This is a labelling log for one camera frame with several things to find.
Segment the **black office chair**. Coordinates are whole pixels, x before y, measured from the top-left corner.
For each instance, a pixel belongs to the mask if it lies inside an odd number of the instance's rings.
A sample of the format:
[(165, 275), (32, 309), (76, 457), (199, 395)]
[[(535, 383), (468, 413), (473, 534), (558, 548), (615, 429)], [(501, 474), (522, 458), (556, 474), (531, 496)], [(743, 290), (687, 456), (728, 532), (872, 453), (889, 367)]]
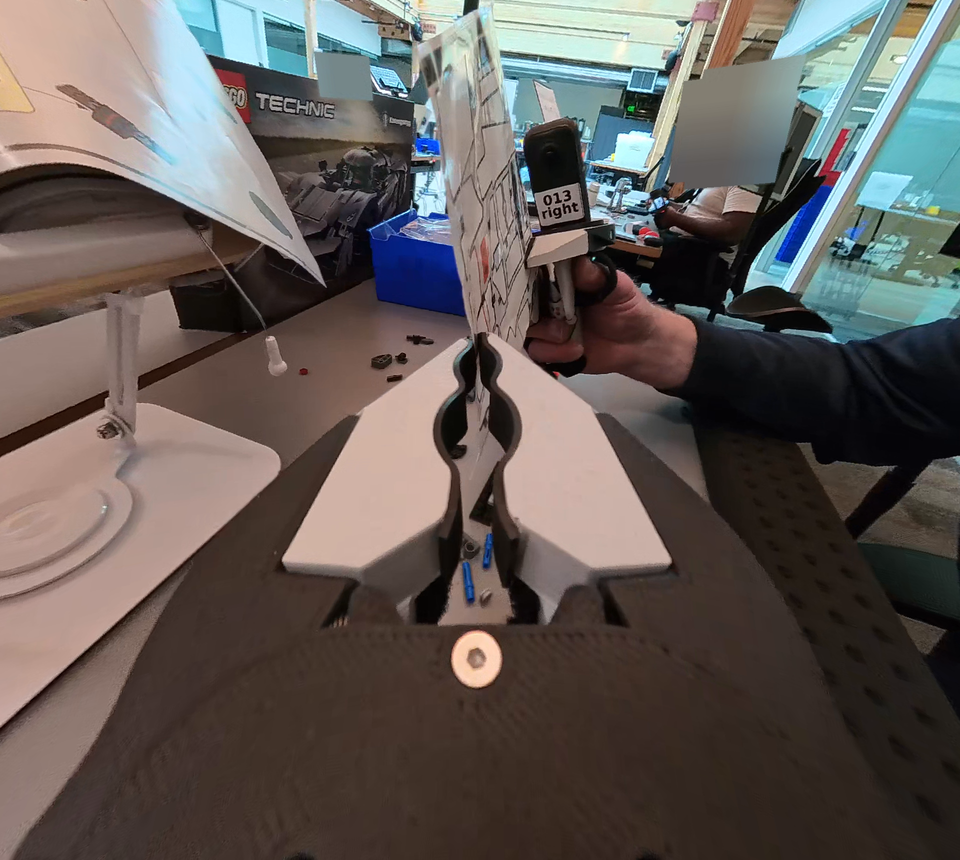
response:
[(799, 329), (831, 333), (833, 327), (806, 307), (799, 296), (776, 286), (746, 289), (750, 269), (760, 252), (817, 193), (824, 177), (820, 161), (803, 158), (798, 178), (783, 197), (759, 211), (736, 254), (691, 235), (663, 232), (659, 255), (646, 277), (651, 297), (668, 307), (702, 308), (711, 322), (718, 315), (762, 325), (765, 332)]

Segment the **white metal desk stand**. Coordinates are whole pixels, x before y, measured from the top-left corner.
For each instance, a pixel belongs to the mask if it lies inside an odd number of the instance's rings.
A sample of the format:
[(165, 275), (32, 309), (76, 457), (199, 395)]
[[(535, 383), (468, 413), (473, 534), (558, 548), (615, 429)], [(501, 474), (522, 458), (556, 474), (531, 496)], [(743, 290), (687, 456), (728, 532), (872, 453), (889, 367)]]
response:
[(280, 473), (265, 445), (138, 405), (142, 306), (106, 297), (102, 412), (2, 457), (2, 725)]

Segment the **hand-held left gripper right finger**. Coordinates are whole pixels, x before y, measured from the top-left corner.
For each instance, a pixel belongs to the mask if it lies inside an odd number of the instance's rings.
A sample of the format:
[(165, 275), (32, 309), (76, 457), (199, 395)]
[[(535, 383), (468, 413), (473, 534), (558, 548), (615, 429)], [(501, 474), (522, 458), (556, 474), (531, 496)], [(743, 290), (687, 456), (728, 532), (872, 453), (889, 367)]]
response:
[(659, 576), (673, 560), (608, 430), (618, 423), (495, 335), (484, 335), (494, 557), (542, 618), (573, 588)]

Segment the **printed sticker sheet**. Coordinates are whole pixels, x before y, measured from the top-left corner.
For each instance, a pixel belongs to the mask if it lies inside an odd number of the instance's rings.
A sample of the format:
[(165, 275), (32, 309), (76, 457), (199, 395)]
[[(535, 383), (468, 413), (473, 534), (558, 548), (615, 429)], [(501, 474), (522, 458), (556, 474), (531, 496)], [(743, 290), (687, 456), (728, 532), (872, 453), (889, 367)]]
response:
[(492, 10), (464, 15), (417, 57), (438, 122), (469, 335), (522, 350), (536, 298), (526, 267), (532, 231)]

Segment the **lego instruction booklet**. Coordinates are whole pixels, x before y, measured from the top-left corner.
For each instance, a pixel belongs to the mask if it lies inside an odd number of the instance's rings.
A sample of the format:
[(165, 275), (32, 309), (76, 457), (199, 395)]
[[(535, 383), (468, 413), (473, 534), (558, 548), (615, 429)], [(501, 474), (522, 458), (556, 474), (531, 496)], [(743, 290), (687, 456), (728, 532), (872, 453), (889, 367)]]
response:
[(318, 282), (279, 185), (173, 0), (1, 0), (2, 177), (77, 167), (149, 189)]

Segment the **dark printed lego box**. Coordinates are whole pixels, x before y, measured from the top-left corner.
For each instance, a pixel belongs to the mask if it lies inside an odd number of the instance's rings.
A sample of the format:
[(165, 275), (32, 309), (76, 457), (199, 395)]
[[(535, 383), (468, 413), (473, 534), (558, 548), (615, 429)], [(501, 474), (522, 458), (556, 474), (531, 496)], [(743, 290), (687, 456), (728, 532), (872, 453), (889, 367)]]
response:
[(211, 55), (324, 279), (262, 246), (229, 264), (268, 326), (374, 274), (370, 230), (413, 204), (414, 105), (371, 92), (329, 98), (318, 81)]

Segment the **person's right hand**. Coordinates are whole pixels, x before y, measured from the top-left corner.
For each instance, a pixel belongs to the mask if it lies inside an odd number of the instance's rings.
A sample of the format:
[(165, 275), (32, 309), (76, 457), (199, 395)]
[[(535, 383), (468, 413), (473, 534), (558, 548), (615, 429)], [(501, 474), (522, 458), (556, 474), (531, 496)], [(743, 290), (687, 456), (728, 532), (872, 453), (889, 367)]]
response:
[(651, 303), (622, 271), (601, 302), (582, 308), (577, 326), (545, 317), (526, 340), (539, 364), (583, 360), (583, 374), (619, 374), (661, 391), (686, 383), (698, 342), (691, 320)]

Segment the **blue plastic storage bin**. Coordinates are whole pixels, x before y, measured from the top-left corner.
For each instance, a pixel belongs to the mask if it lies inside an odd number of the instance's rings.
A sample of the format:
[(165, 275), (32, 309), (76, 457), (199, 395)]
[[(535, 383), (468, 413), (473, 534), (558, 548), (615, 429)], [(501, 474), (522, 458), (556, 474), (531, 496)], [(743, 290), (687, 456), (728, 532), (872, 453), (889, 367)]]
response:
[(409, 209), (368, 230), (378, 301), (463, 316), (465, 305), (453, 246), (399, 235), (419, 215)]

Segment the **person's right forearm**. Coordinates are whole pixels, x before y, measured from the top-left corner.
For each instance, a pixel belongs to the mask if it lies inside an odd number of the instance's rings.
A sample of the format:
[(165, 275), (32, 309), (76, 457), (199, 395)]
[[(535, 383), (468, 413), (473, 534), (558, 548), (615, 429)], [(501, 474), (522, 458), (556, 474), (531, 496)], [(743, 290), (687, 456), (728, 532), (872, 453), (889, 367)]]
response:
[(693, 324), (690, 372), (666, 394), (809, 444), (822, 464), (903, 466), (959, 454), (956, 318), (845, 343)]

